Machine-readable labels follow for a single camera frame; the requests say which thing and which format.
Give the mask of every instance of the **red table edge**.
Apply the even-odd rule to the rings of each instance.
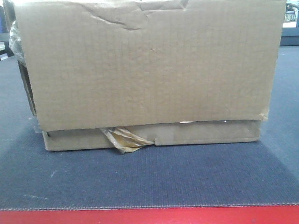
[[[299,206],[0,211],[1,224],[297,224]]]

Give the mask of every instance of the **torn packing tape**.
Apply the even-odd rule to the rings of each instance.
[[[124,127],[101,128],[101,131],[121,153],[131,153],[143,146],[155,144],[154,141],[141,138]]]

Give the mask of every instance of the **gray carpet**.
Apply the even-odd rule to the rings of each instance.
[[[259,142],[47,152],[14,58],[0,62],[0,209],[299,203],[299,47],[281,47]]]

